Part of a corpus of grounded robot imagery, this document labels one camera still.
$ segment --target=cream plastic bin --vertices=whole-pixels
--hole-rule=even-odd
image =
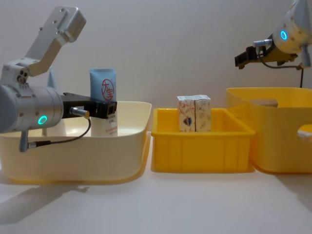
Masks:
[[[91,137],[19,152],[20,133],[0,135],[2,172],[19,183],[79,181],[122,183],[139,177],[149,151],[149,118],[152,105],[118,102],[118,136]],[[64,140],[79,136],[88,127],[84,118],[65,119],[67,136],[44,137],[41,129],[29,132],[29,141]]]

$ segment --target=robotic arm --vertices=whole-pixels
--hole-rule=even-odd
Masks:
[[[2,68],[0,79],[0,133],[27,131],[56,125],[63,115],[63,102],[56,90],[30,87],[28,76],[46,72],[61,47],[79,36],[86,20],[76,7],[57,6],[26,54]]]
[[[53,127],[62,118],[92,116],[105,119],[116,111],[116,102],[105,103],[69,93],[60,96],[53,88],[34,87],[27,83],[29,76],[35,77],[49,69],[61,47],[74,42],[85,24],[86,19],[78,8],[57,6],[39,29],[39,35],[26,56],[3,66],[0,78],[0,133],[21,131],[21,152],[53,143],[28,143],[28,130]]]
[[[235,57],[235,66],[243,69],[250,62],[273,62],[280,66],[294,61],[301,52],[300,69],[311,67],[308,46],[312,43],[311,8],[307,0],[295,0],[281,23],[266,39]]]

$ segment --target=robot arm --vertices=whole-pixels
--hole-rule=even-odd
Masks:
[[[300,66],[311,66],[307,47],[312,43],[312,27],[307,0],[295,0],[283,20],[266,39],[255,41],[253,46],[235,57],[235,66],[243,69],[250,62],[261,62],[258,55],[262,52],[263,62],[276,61],[277,65],[294,61],[301,52]]]
[[[28,76],[35,77],[48,71],[61,47],[74,42],[86,24],[76,7],[57,6],[24,58],[3,66],[0,84],[19,88]]]

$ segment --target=yellow plastic bin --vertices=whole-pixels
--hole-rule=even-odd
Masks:
[[[212,109],[212,131],[180,133],[178,109],[155,109],[152,170],[172,173],[247,172],[254,131],[226,109]]]
[[[256,104],[275,100],[277,107]],[[298,130],[312,127],[312,90],[230,88],[229,111],[256,131],[251,143],[254,166],[269,173],[312,173],[312,142]]]

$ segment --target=red chinese character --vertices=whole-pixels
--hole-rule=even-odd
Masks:
[[[111,100],[113,98],[113,90],[107,89],[106,93],[108,93],[108,95],[106,95],[107,99]]]
[[[110,101],[114,97],[114,85],[109,79],[103,80],[102,95],[106,101]]]

